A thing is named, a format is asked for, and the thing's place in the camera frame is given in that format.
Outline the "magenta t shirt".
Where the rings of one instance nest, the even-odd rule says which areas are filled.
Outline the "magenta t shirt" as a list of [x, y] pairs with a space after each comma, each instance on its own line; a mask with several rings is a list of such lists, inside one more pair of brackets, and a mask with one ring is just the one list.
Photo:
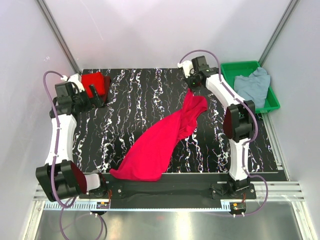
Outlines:
[[197, 118], [207, 111], [204, 96], [188, 90], [182, 108], [148, 128], [132, 145], [118, 169], [109, 173], [116, 179], [155, 182], [168, 169], [173, 151], [197, 128]]

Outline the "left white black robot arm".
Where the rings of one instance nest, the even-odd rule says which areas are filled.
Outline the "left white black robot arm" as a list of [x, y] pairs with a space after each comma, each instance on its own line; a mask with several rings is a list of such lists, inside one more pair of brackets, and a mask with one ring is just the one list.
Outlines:
[[73, 160], [73, 141], [79, 113], [90, 110], [86, 92], [73, 82], [55, 85], [57, 96], [49, 116], [52, 124], [50, 150], [44, 166], [35, 176], [48, 200], [56, 202], [84, 194], [103, 198], [108, 193], [105, 178], [99, 172], [83, 173]]

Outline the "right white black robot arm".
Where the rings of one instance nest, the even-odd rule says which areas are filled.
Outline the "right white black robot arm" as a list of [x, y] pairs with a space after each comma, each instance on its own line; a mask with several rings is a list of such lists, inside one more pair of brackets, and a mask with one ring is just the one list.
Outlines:
[[183, 69], [184, 80], [190, 89], [205, 87], [225, 109], [223, 132], [230, 144], [229, 180], [216, 191], [222, 196], [243, 198], [250, 188], [249, 145], [257, 137], [255, 104], [239, 96], [222, 76], [221, 68], [209, 67], [205, 56], [181, 61], [178, 67]]

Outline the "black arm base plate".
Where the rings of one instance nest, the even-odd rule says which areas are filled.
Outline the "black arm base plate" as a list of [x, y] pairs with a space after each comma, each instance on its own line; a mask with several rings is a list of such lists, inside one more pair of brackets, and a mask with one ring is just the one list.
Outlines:
[[131, 181], [103, 174], [112, 199], [124, 199], [134, 195], [177, 196], [196, 195], [217, 199], [255, 200], [257, 194], [251, 184], [246, 189], [231, 192], [231, 178], [227, 173], [165, 173], [160, 180]]

